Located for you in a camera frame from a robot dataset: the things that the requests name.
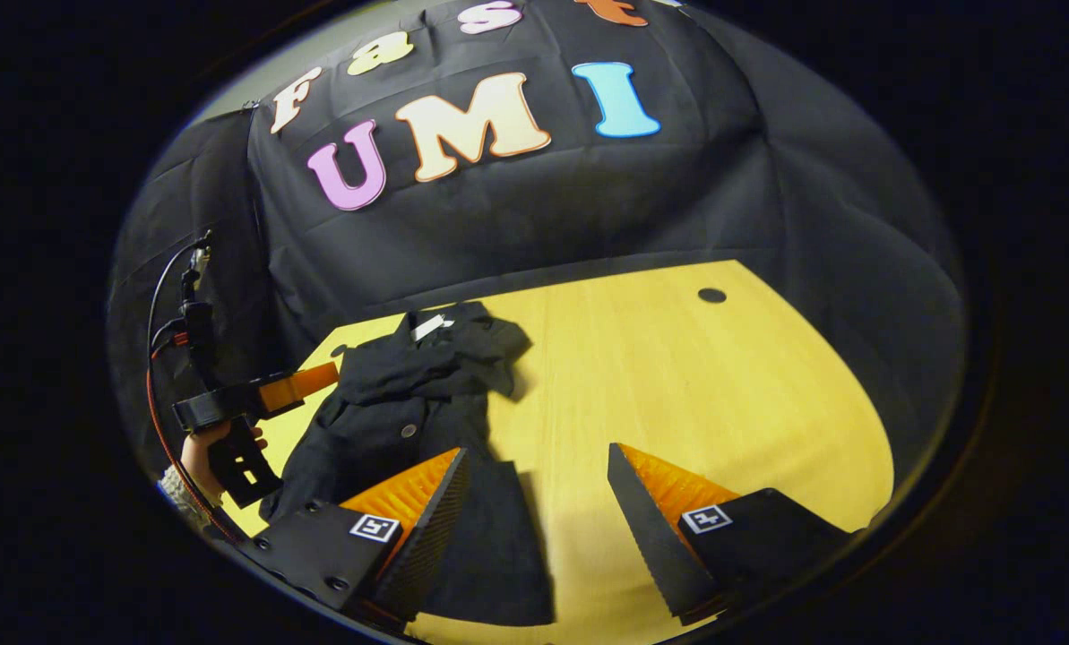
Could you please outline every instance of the human hand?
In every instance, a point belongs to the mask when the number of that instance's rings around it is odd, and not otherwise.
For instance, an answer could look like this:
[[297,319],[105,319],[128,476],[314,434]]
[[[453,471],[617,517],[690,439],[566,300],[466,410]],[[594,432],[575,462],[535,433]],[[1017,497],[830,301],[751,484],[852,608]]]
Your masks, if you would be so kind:
[[[183,441],[183,455],[180,457],[180,462],[187,474],[191,475],[192,481],[202,488],[210,498],[218,498],[219,495],[223,494],[224,488],[212,474],[211,462],[207,461],[207,448],[228,436],[230,432],[231,421],[222,421],[215,428],[203,430],[202,433],[187,433],[187,439]],[[267,448],[267,440],[260,439],[263,436],[263,430],[252,428],[251,434],[255,437],[255,445],[260,449]]]

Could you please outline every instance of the black jacket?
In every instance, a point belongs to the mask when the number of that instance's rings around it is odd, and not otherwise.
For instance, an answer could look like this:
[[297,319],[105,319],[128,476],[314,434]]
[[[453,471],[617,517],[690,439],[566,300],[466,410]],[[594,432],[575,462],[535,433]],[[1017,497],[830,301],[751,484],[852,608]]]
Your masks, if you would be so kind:
[[[412,329],[452,320],[419,342]],[[509,626],[554,620],[549,577],[513,462],[487,446],[485,393],[513,394],[510,362],[529,347],[521,327],[478,302],[410,311],[391,335],[345,349],[339,387],[316,412],[260,517],[309,498],[332,503],[446,450],[468,449],[469,490],[422,611]]]

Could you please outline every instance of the red cable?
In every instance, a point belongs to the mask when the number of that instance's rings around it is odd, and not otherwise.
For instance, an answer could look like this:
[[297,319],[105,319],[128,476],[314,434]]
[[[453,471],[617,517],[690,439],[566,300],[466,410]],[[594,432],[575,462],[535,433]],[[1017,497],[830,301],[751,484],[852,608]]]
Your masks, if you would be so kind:
[[[160,350],[154,351],[152,353],[152,359],[156,360],[156,356],[158,354],[160,354]],[[185,488],[187,489],[187,493],[189,493],[191,495],[191,498],[196,503],[196,506],[198,506],[199,509],[203,510],[203,515],[207,516],[207,519],[212,522],[212,524],[215,527],[217,527],[220,532],[222,532],[223,535],[226,535],[227,538],[229,540],[231,540],[232,543],[238,543],[239,539],[236,539],[236,538],[232,537],[231,536],[231,532],[228,532],[228,529],[226,529],[226,527],[223,527],[223,524],[217,522],[215,520],[215,515],[212,513],[211,510],[207,510],[206,504],[204,504],[203,502],[199,501],[199,494],[196,493],[196,490],[191,488],[191,486],[190,486],[189,482],[187,482],[187,477],[185,477],[185,473],[183,473],[183,466],[180,465],[180,462],[176,460],[176,458],[174,458],[174,455],[172,455],[172,449],[169,448],[169,442],[167,442],[167,440],[164,437],[164,429],[160,428],[160,416],[158,416],[158,414],[156,413],[156,405],[152,401],[152,371],[151,370],[148,371],[148,409],[152,411],[152,424],[153,424],[153,426],[156,426],[156,434],[160,437],[160,445],[164,446],[164,452],[167,454],[167,456],[169,457],[169,460],[172,461],[172,465],[176,470],[176,473],[180,474],[180,481],[182,481],[183,486],[185,486]]]

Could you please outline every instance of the white tag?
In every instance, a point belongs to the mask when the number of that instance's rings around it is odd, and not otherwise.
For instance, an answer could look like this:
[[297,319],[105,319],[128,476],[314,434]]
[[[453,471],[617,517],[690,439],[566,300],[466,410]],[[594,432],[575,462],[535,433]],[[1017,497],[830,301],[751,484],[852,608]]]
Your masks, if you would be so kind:
[[417,343],[420,339],[423,339],[427,334],[431,334],[431,332],[436,331],[440,326],[443,326],[443,316],[435,316],[435,318],[431,318],[428,322],[423,322],[422,325],[412,329],[410,339]]

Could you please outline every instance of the yellow table surface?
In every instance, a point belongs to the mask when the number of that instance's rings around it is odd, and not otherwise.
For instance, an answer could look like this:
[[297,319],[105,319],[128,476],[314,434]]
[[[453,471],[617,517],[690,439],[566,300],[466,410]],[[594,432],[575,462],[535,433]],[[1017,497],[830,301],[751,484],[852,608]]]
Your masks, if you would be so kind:
[[[712,287],[719,305],[698,297]],[[889,442],[836,351],[740,262],[609,275],[480,298],[533,347],[514,364],[524,396],[491,393],[491,445],[512,460],[545,539],[557,621],[509,628],[419,614],[435,644],[645,644],[695,629],[666,609],[606,481],[620,442],[735,493],[775,487],[852,532],[889,502]],[[402,314],[338,327],[338,345],[391,334]],[[332,388],[261,421],[276,473]],[[259,503],[226,506],[248,535]]]

